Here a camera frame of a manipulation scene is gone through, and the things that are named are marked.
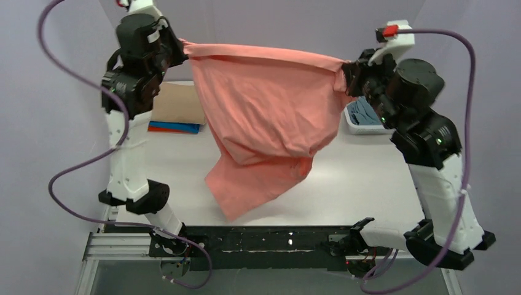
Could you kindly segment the pink t-shirt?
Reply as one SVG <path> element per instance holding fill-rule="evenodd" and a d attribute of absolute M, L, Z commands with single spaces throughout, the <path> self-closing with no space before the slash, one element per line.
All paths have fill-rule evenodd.
<path fill-rule="evenodd" d="M 221 153 L 205 181 L 234 221 L 302 182 L 351 102 L 345 60 L 318 53 L 183 41 Z"/>

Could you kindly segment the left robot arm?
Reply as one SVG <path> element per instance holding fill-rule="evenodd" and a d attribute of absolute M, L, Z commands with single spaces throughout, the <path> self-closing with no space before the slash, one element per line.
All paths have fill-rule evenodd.
<path fill-rule="evenodd" d="M 106 63 L 101 86 L 123 105 L 106 94 L 101 96 L 109 143 L 116 150 L 110 156 L 108 186 L 98 200 L 145 216 L 155 235 L 167 238 L 167 232 L 177 235 L 184 224 L 167 204 L 169 186 L 146 176 L 145 143 L 154 98 L 166 71 L 183 64 L 187 56 L 164 16 L 127 15 L 117 26 L 116 36 L 120 47 Z"/>

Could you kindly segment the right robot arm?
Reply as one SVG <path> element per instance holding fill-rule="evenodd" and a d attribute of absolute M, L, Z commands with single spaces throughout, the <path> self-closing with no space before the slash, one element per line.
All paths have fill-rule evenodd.
<path fill-rule="evenodd" d="M 366 49 L 357 61 L 342 65 L 347 92 L 363 96 L 382 125 L 392 131 L 391 142 L 408 165 L 424 218 L 418 222 L 385 222 L 365 218 L 340 241 L 362 251 L 385 247 L 409 252 L 429 265 L 448 246 L 439 268 L 463 270 L 474 260 L 474 250 L 486 250 L 495 235 L 479 225 L 471 203 L 462 210 L 458 199 L 466 193 L 463 155 L 455 124 L 432 109 L 444 80 L 427 61 L 395 61 L 386 54 L 370 63 L 374 50 Z"/>

